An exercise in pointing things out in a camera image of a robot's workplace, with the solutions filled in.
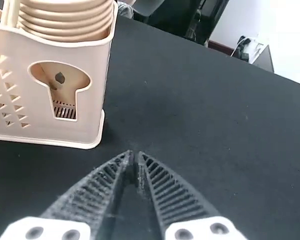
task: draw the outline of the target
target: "keyhole-shaped cutout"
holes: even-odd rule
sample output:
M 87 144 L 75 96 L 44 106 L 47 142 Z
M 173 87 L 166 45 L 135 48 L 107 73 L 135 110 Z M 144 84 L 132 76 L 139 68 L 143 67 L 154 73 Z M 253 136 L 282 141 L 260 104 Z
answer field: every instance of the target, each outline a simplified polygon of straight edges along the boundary
M 58 118 L 69 118 L 63 113 L 68 112 L 71 108 L 76 110 L 76 90 L 85 88 L 90 84 L 87 74 L 64 63 L 36 63 L 30 67 L 30 72 L 38 81 L 49 86 L 54 114 Z

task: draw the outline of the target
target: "dark background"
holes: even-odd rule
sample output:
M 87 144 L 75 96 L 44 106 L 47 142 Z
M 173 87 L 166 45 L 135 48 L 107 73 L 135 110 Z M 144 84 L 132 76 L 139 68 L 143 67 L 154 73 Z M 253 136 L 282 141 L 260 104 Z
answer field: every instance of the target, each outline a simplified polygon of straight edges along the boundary
M 300 84 L 119 17 L 101 144 L 0 141 L 0 234 L 131 149 L 162 161 L 250 240 L 300 240 Z M 152 239 L 127 188 L 113 239 Z

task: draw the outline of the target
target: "beige plastic caddy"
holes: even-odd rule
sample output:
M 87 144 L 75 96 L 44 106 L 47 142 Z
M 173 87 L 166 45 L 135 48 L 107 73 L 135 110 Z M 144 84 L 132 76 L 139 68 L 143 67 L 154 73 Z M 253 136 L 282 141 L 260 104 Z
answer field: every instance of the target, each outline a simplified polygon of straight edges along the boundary
M 0 140 L 91 149 L 101 141 L 104 94 L 118 5 L 109 35 L 96 41 L 56 42 L 0 25 Z M 83 71 L 89 83 L 75 104 L 58 99 L 33 75 L 33 65 L 57 62 Z

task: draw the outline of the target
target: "black fabric mat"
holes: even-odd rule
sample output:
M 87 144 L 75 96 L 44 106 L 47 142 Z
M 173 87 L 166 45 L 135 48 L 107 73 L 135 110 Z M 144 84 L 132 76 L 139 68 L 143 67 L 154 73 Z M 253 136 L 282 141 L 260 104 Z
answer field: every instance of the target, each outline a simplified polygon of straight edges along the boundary
M 0 234 L 131 149 L 179 173 L 248 239 L 300 240 L 299 84 L 120 17 L 104 110 L 95 149 L 0 141 Z M 128 193 L 118 223 L 131 228 L 114 236 L 151 239 Z

